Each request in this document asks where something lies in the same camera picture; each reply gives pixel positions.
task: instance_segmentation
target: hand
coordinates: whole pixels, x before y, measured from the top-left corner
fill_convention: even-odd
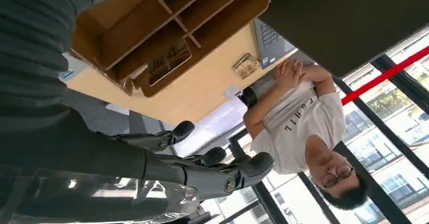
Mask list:
[[[280,63],[274,72],[277,87],[289,90],[299,86],[305,78],[303,63],[298,60],[285,60]]]

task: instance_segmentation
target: laptop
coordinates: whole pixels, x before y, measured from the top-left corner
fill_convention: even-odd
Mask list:
[[[263,69],[275,63],[295,47],[260,19],[254,20],[256,40]]]
[[[427,26],[428,5],[429,0],[271,0],[259,18],[343,77]]]

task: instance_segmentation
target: gray sweater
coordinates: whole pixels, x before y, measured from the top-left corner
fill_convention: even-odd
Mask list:
[[[144,151],[90,131],[59,103],[75,18],[100,1],[0,0],[0,166],[142,175]]]

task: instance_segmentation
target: laptop keyboard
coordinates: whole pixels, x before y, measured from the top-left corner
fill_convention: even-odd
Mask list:
[[[280,38],[280,35],[265,23],[261,24],[261,30],[264,49],[277,42]]]

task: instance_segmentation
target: clear plastic cover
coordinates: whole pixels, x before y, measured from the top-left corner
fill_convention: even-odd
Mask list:
[[[3,223],[165,223],[199,204],[194,188],[64,171],[0,171]]]

